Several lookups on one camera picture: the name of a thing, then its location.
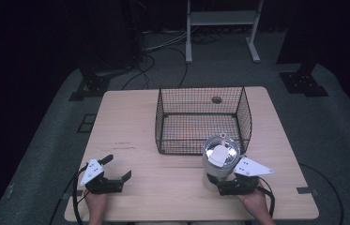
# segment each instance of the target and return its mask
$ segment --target human hand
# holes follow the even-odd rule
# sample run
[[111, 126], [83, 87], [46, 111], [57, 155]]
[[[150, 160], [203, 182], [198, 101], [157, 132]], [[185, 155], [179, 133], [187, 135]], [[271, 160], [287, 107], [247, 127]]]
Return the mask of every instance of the human hand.
[[100, 225], [104, 220], [107, 207], [107, 194], [93, 194], [88, 189], [84, 191], [84, 200], [89, 209], [89, 225]]
[[271, 218], [271, 215], [268, 213], [265, 193], [255, 189], [251, 194], [236, 195], [236, 197], [242, 202], [248, 212], [259, 221], [260, 224], [275, 224], [274, 220]]

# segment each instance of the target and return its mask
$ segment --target wooden table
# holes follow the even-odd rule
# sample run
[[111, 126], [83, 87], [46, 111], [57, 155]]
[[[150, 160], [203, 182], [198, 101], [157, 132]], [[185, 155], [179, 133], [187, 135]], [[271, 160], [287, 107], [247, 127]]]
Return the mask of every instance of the wooden table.
[[[131, 179], [122, 193], [110, 194], [105, 220], [215, 221], [249, 220], [251, 215], [234, 196], [220, 196], [205, 187], [200, 156], [160, 155], [155, 144], [155, 116], [159, 90], [109, 91], [101, 102], [81, 167], [90, 158], [114, 155], [104, 166], [105, 177]], [[307, 186], [280, 119], [264, 87], [246, 87], [251, 108], [252, 135], [247, 156], [275, 173], [264, 175], [273, 189], [275, 219], [314, 219], [318, 209]], [[82, 220], [88, 220], [84, 201]], [[75, 221], [72, 199], [65, 218]]]

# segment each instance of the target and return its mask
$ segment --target metal basket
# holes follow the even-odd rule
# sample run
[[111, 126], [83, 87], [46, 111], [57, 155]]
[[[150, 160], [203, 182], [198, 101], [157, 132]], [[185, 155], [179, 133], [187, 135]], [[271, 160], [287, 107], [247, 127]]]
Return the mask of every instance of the metal basket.
[[205, 141], [221, 133], [241, 154], [251, 138], [251, 111], [244, 87], [160, 89], [155, 139], [165, 155], [202, 155]]

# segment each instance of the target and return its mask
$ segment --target white bracket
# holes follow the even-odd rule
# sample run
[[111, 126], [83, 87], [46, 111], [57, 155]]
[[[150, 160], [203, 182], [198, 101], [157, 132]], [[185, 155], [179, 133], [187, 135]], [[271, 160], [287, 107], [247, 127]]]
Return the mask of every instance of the white bracket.
[[99, 162], [95, 158], [90, 159], [89, 164], [87, 164], [86, 171], [84, 172], [84, 177], [81, 180], [81, 186], [86, 185], [89, 181], [93, 180], [96, 176], [103, 172], [104, 169]]
[[242, 157], [238, 164], [236, 164], [234, 173], [245, 176], [258, 176], [272, 174], [274, 171], [256, 161], [251, 160], [248, 157]]

